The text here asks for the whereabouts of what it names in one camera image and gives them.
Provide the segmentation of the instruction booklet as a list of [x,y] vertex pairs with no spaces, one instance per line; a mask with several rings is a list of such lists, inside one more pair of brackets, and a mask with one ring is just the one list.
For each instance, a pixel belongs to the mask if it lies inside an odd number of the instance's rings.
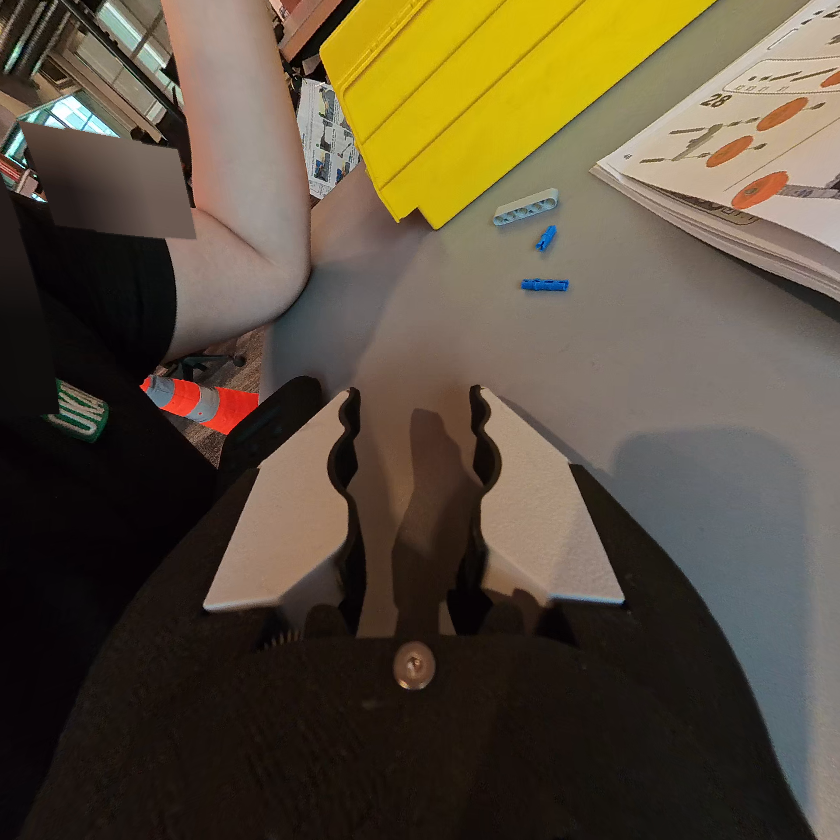
[[839,299],[839,4],[810,2],[591,173],[720,251]]

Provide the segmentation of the person's black shirt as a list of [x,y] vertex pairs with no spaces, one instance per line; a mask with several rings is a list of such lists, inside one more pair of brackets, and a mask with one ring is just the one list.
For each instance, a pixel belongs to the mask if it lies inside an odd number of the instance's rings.
[[57,376],[109,415],[93,443],[2,421],[2,838],[25,822],[105,638],[216,487],[140,388],[175,330],[166,243],[57,227],[45,204],[11,199]]

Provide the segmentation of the black chair base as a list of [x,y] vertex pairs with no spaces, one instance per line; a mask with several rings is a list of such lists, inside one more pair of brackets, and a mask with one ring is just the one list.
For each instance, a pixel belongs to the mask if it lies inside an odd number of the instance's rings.
[[245,366],[247,358],[241,354],[230,353],[193,353],[180,357],[164,367],[164,372],[160,375],[176,380],[183,380],[184,382],[194,382],[196,373],[204,373],[212,364],[226,364],[231,363],[235,367],[240,368]]

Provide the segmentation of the person's left forearm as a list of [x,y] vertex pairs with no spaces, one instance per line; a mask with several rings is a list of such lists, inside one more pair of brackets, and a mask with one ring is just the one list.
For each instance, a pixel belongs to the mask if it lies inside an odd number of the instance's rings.
[[260,1],[163,1],[192,151],[195,209],[264,256],[310,206],[271,15]]

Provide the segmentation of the orange traffic cone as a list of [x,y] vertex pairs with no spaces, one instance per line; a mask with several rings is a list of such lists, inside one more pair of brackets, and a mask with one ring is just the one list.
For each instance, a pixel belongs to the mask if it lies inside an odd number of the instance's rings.
[[228,435],[254,412],[259,396],[226,387],[150,375],[141,390],[161,410]]

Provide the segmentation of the yellow plastic bin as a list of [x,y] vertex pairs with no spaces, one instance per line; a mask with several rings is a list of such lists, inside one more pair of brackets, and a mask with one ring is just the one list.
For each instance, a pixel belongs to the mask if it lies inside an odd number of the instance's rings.
[[363,1],[320,57],[395,221],[441,228],[712,1]]

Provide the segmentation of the grey desk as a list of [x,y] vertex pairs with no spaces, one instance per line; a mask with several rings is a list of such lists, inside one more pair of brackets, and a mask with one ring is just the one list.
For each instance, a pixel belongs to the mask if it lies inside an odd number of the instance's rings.
[[[310,281],[266,333],[259,394],[360,390],[360,633],[391,636],[438,629],[477,490],[468,392],[489,387],[686,574],[815,835],[838,838],[838,305],[590,173],[804,5],[715,3],[439,230],[396,223],[360,164],[311,212]],[[493,225],[552,187],[554,210]]]

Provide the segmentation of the large window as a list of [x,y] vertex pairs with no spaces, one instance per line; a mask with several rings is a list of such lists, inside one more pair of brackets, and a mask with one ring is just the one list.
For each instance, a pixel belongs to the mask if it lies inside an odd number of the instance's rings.
[[22,112],[2,135],[2,155],[16,165],[25,162],[25,136],[20,125],[32,123],[58,130],[75,130],[128,139],[130,130],[84,91],[66,94]]

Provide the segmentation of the brown table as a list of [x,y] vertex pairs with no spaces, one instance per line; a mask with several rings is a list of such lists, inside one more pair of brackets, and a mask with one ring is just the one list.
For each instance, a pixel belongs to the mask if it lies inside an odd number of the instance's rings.
[[287,15],[279,42],[284,59],[293,63],[317,55],[325,41],[358,4],[357,1],[275,2]]

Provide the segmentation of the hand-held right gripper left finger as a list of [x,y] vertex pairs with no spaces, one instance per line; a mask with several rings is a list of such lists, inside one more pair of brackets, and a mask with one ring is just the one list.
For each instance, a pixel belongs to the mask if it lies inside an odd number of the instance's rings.
[[274,608],[302,630],[314,606],[330,605],[357,634],[366,566],[349,484],[360,429],[361,394],[351,387],[262,461],[204,611]]

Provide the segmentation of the printed photo leaflet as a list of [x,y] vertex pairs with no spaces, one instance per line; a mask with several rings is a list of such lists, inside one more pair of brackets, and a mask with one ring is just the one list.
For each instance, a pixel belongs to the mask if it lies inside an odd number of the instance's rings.
[[322,200],[360,161],[354,133],[330,84],[301,82],[297,124],[310,195]]

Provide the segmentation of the light grey five-hole beam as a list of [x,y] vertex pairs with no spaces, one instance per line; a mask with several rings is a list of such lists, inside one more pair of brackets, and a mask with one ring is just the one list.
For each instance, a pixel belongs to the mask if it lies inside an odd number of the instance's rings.
[[492,217],[496,227],[502,227],[522,219],[554,210],[560,200],[559,190],[549,188],[500,205]]

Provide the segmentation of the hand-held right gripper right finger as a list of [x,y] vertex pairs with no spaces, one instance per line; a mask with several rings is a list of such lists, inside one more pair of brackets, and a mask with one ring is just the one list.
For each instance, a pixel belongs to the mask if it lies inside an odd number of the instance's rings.
[[572,463],[489,388],[473,385],[469,407],[479,496],[448,592],[455,632],[476,634],[494,595],[624,606]]

